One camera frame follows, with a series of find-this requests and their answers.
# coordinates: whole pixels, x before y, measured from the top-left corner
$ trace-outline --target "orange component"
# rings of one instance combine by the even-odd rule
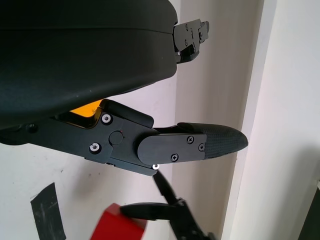
[[[79,107],[75,110],[72,110],[74,114],[81,115],[83,117],[91,117],[95,114],[97,108],[99,107],[102,100],[92,102],[90,104]]]

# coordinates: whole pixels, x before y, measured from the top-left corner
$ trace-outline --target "white wall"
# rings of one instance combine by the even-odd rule
[[[249,88],[257,0],[183,0],[181,22],[209,21],[209,39],[192,62],[178,66],[176,122],[239,129]],[[221,236],[236,155],[174,164],[172,183],[205,232]]]
[[[180,12],[180,0],[171,1]],[[113,99],[154,117],[156,127],[175,123],[177,77]],[[170,180],[172,165],[161,171]],[[26,144],[0,144],[0,239],[39,239],[30,201],[55,182],[68,240],[88,240],[112,203],[163,202],[151,177]],[[150,222],[144,240],[166,240],[167,221]]]
[[[256,33],[254,34],[254,42],[256,42],[256,44],[252,44],[251,46],[251,61],[253,62],[253,65],[252,72],[249,71],[248,73],[248,78],[250,78],[249,90],[247,94],[247,101],[241,128],[241,131],[247,136],[249,142],[251,139],[252,128],[256,115],[258,97],[265,68],[265,61],[276,11],[276,5],[277,0],[261,1],[258,9],[258,13],[261,14],[261,18],[259,19],[259,17],[257,17],[257,27],[255,29]],[[247,158],[247,152],[248,148],[245,148],[242,151],[238,152],[236,157],[232,185],[227,203],[225,221],[223,224],[222,240],[230,239],[230,234],[238,204],[240,185]]]
[[[298,239],[320,178],[319,9],[318,0],[277,2],[235,217],[225,239]]]

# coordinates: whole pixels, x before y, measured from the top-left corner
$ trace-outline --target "black tape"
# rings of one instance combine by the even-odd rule
[[[55,183],[43,189],[31,201],[34,221],[40,240],[65,240]]]

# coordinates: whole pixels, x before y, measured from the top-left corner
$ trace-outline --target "bolt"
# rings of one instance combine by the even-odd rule
[[[195,138],[193,136],[188,136],[187,139],[186,139],[186,142],[188,144],[192,144],[194,142]]]
[[[109,114],[104,114],[101,118],[103,124],[110,124],[112,117]]]
[[[35,124],[29,124],[26,126],[26,130],[30,134],[34,134],[38,131],[38,126]]]
[[[160,168],[160,164],[153,164],[152,169],[153,170],[158,170]]]
[[[99,143],[92,143],[89,147],[89,150],[92,154],[98,154],[101,150],[100,144]]]
[[[179,155],[178,154],[175,153],[175,154],[171,155],[171,161],[172,162],[176,162],[176,161],[178,161],[178,159],[179,159]]]
[[[200,152],[203,152],[205,150],[205,145],[203,143],[201,143],[198,147]]]

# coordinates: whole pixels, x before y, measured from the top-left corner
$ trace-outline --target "red object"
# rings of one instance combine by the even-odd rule
[[[120,206],[114,203],[102,214],[91,240],[141,240],[146,225],[146,220],[122,215]]]

